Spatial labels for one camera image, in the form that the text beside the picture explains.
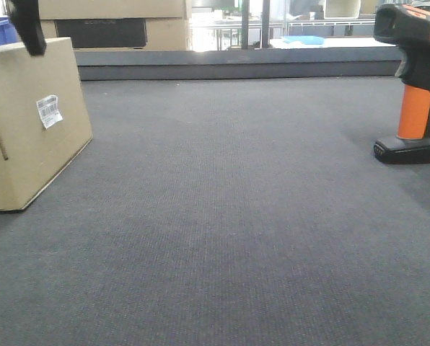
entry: orange grip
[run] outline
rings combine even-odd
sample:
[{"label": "orange grip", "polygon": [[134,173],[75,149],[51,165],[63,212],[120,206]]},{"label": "orange grip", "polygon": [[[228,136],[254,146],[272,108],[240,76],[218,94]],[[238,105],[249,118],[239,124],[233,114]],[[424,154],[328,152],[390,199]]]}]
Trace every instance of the orange grip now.
[{"label": "orange grip", "polygon": [[430,92],[406,85],[401,107],[398,137],[421,139],[424,137],[430,112]]}]

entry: barcode sticker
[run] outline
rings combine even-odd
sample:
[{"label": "barcode sticker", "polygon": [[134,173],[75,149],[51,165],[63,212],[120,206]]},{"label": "barcode sticker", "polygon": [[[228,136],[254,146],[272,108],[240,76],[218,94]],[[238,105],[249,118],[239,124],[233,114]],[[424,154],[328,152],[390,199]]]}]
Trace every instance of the barcode sticker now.
[{"label": "barcode sticker", "polygon": [[37,101],[37,109],[45,129],[63,120],[58,110],[58,97],[56,95],[50,95]]}]

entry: box stack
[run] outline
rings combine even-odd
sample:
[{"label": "box stack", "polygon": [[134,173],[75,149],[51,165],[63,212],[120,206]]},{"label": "box stack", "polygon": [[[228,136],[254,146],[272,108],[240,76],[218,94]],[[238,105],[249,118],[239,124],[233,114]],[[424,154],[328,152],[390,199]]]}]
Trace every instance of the box stack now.
[{"label": "box stack", "polygon": [[46,37],[88,50],[186,50],[190,0],[39,0]]}]

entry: orange handheld barcode scanner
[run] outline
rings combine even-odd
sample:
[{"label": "orange handheld barcode scanner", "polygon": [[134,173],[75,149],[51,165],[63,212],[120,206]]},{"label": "orange handheld barcode scanner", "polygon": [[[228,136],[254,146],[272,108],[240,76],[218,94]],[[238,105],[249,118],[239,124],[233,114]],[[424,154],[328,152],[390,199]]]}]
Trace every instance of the orange handheld barcode scanner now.
[{"label": "orange handheld barcode scanner", "polygon": [[374,38],[404,53],[396,76],[405,84],[398,135],[374,144],[384,163],[430,162],[430,12],[384,4],[377,10]]}]

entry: gray carpet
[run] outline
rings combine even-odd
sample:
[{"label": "gray carpet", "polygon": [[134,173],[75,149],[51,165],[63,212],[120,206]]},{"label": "gray carpet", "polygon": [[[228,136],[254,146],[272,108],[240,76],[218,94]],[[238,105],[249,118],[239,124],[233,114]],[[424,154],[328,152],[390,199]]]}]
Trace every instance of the gray carpet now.
[{"label": "gray carpet", "polygon": [[430,346],[397,79],[84,84],[95,139],[0,214],[0,346]]}]

